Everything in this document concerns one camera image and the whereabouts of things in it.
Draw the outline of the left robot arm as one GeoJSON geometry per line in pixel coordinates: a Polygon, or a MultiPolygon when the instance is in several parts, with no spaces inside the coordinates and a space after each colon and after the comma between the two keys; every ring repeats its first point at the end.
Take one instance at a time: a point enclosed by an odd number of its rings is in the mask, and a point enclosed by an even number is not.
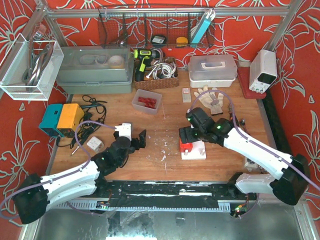
{"type": "Polygon", "coordinates": [[[79,166],[52,175],[27,176],[12,198],[21,223],[30,224],[61,203],[103,191],[105,177],[123,168],[130,154],[146,147],[146,134],[143,130],[129,139],[115,133],[109,147],[79,166]]]}

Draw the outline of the translucent spring bin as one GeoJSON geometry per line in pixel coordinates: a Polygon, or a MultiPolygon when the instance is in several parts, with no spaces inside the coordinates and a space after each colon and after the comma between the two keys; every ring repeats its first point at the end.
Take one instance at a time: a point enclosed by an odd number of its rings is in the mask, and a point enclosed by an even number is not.
{"type": "Polygon", "coordinates": [[[156,115],[162,105],[160,93],[138,89],[131,102],[133,108],[139,112],[156,115]]]}

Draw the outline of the red square block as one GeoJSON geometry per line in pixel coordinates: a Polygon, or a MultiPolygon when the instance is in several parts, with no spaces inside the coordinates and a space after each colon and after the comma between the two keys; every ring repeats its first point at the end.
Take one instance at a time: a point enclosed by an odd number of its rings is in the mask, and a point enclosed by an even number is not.
{"type": "Polygon", "coordinates": [[[190,153],[193,149],[193,143],[182,143],[182,140],[179,139],[179,151],[181,153],[190,153]]]}

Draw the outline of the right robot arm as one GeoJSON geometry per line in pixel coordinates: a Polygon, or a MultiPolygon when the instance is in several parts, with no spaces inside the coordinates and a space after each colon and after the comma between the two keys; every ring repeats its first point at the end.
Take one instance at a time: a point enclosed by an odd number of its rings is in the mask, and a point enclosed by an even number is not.
{"type": "Polygon", "coordinates": [[[214,121],[200,107],[188,111],[185,117],[190,126],[179,129],[182,143],[202,141],[217,144],[241,154],[266,170],[266,174],[235,173],[229,183],[239,192],[273,194],[287,205],[295,206],[298,203],[310,179],[306,157],[276,150],[251,137],[228,119],[214,121]]]}

